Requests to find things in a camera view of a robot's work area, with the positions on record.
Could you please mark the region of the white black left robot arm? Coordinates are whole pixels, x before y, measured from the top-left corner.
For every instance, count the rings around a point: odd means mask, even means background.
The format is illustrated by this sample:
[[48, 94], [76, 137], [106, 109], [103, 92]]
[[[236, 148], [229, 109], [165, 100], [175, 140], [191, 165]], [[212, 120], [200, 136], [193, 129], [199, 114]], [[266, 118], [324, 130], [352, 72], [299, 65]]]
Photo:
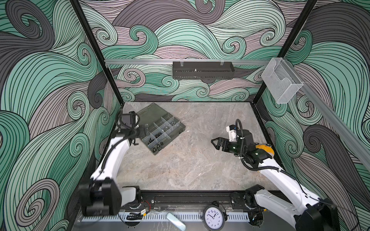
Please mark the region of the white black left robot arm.
[[90, 179], [79, 186], [82, 214], [85, 217], [115, 216], [126, 205], [142, 203], [138, 186], [119, 186], [118, 171], [129, 148], [137, 145], [145, 127], [140, 126], [140, 116], [131, 111], [118, 114], [116, 129], [111, 135], [107, 152]]

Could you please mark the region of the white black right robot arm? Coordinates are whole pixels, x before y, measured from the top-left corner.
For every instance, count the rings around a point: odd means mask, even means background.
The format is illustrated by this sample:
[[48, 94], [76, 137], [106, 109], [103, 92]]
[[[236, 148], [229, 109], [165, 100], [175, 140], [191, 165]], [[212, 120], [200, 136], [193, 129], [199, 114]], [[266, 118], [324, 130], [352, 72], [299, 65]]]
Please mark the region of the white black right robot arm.
[[254, 142], [253, 135], [243, 129], [241, 121], [226, 127], [228, 138], [211, 140], [216, 150], [231, 153], [242, 165], [268, 178], [287, 198], [270, 193], [261, 185], [248, 188], [243, 196], [245, 206], [250, 210], [250, 224], [258, 225], [266, 209], [297, 231], [338, 231], [340, 230], [338, 207], [328, 198], [322, 199], [305, 188], [298, 179], [284, 170], [274, 158], [269, 144]]

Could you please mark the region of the grey compartment organizer box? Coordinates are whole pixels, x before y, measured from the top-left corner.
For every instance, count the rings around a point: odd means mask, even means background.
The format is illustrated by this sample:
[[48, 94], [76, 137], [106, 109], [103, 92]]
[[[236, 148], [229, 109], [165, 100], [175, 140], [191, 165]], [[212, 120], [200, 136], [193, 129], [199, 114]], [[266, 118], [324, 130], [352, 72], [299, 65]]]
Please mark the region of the grey compartment organizer box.
[[153, 155], [157, 155], [186, 130], [177, 117], [155, 103], [140, 110], [137, 115], [140, 117], [139, 138]]

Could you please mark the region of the yellow frog plush toy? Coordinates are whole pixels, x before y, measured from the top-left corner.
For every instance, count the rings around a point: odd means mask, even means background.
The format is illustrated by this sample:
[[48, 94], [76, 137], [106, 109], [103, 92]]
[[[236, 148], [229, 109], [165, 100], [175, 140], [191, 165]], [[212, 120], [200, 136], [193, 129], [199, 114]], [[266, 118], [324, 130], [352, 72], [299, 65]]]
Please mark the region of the yellow frog plush toy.
[[265, 150], [267, 153], [269, 153], [272, 157], [274, 157], [275, 152], [270, 144], [258, 144], [256, 145], [256, 148]]

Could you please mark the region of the white round clock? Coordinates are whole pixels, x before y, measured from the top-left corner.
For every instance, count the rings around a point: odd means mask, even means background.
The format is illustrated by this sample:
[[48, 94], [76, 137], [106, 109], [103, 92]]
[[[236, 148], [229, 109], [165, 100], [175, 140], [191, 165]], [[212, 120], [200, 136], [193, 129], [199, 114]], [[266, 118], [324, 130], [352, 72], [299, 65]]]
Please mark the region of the white round clock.
[[225, 224], [225, 215], [219, 207], [211, 205], [205, 208], [202, 221], [208, 231], [220, 231]]

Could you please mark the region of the white oblong remote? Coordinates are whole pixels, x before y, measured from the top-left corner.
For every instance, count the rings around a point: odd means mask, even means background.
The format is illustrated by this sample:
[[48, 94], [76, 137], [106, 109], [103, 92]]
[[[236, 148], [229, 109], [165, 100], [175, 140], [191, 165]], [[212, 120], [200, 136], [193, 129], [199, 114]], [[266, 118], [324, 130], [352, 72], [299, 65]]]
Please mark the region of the white oblong remote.
[[175, 227], [177, 227], [180, 231], [185, 231], [187, 228], [186, 225], [172, 213], [167, 213], [166, 219]]

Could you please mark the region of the black wall tray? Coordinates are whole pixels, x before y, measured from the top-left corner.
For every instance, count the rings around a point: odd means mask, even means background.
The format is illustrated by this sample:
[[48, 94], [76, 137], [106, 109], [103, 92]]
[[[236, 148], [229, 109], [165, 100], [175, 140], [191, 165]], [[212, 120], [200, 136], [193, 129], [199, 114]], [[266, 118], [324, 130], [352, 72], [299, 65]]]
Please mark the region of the black wall tray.
[[230, 80], [235, 68], [232, 62], [180, 61], [172, 63], [172, 77], [176, 80]]

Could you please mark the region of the clear plastic wall holder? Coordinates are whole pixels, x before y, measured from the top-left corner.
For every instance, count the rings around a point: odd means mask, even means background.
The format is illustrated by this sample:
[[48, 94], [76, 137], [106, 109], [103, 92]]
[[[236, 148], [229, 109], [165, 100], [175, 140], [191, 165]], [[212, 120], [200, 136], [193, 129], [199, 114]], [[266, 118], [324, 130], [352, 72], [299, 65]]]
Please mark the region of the clear plastic wall holder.
[[277, 104], [287, 104], [303, 87], [299, 73], [283, 58], [272, 58], [261, 77]]

